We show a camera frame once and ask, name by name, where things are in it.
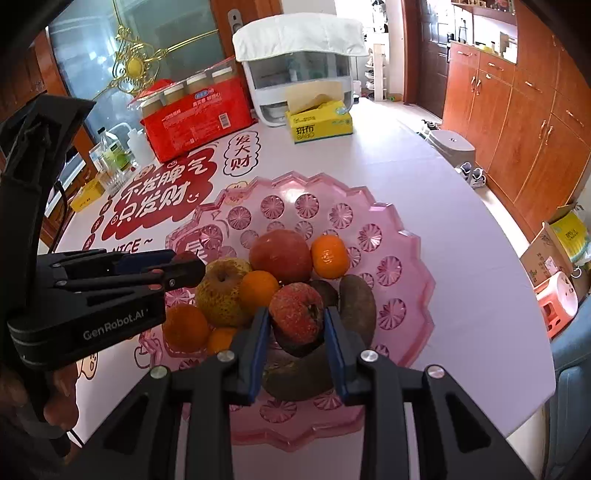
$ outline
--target doorway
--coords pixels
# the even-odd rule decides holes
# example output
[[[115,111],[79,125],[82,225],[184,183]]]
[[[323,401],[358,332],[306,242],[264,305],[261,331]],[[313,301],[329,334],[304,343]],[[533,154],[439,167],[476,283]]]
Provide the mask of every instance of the doorway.
[[[449,0],[401,0],[404,103],[443,116],[449,64]]]
[[[420,22],[420,68],[417,103],[443,117],[449,71],[446,0],[415,0]]]

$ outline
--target cabinet door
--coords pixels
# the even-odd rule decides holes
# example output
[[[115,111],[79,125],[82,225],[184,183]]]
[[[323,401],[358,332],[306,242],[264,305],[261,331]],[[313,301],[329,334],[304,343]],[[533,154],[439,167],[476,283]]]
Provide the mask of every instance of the cabinet door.
[[[509,109],[488,174],[515,201],[548,131],[550,106],[540,106],[526,94],[513,88]]]
[[[589,147],[557,117],[550,117],[550,127],[542,148],[515,206],[534,231],[548,220],[557,207],[568,202],[589,160]]]
[[[445,130],[466,135],[477,75],[478,71],[469,64],[459,61],[450,63],[443,109],[442,128]]]
[[[530,74],[528,81],[534,85],[555,88],[560,47],[554,34],[523,2],[515,2],[515,16],[519,31],[517,67]]]
[[[476,148],[476,163],[488,170],[505,122],[511,85],[485,72],[478,75],[466,138]]]

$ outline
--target glass door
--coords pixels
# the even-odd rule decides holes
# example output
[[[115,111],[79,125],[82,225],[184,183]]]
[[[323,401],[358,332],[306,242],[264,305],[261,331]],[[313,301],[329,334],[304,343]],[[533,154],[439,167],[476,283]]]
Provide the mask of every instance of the glass door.
[[[208,0],[116,0],[116,4],[123,25],[156,50],[217,28]],[[94,98],[113,79],[117,29],[112,0],[74,0],[49,25],[56,62],[72,96]],[[212,34],[164,57],[157,78],[180,80],[225,57],[219,35]],[[141,128],[139,115],[127,108],[131,99],[117,88],[98,97],[87,119],[95,141],[100,127],[126,123]]]

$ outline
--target orange stool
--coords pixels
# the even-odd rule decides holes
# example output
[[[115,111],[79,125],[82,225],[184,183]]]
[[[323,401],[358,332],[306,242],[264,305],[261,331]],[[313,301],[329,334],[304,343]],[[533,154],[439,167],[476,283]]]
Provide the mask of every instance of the orange stool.
[[[548,338],[553,338],[577,314],[579,301],[573,284],[563,273],[558,272],[534,289],[542,309]]]

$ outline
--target screw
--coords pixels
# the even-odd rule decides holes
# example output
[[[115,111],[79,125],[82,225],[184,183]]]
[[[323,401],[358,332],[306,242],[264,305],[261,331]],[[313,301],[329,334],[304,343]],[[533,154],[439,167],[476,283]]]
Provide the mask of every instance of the screw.
[[[166,375],[168,375],[168,368],[163,367],[162,365],[157,365],[152,370],[150,370],[150,376],[156,380],[164,378]]]
[[[361,360],[364,362],[375,362],[378,358],[378,353],[374,352],[373,350],[364,350],[361,352]]]
[[[232,360],[234,360],[234,357],[236,355],[234,355],[234,352],[232,352],[231,350],[222,350],[221,352],[218,353],[217,355],[217,359],[220,360],[220,362],[231,362]]]
[[[439,365],[431,365],[429,368],[427,368],[427,373],[431,378],[445,377],[445,370]]]

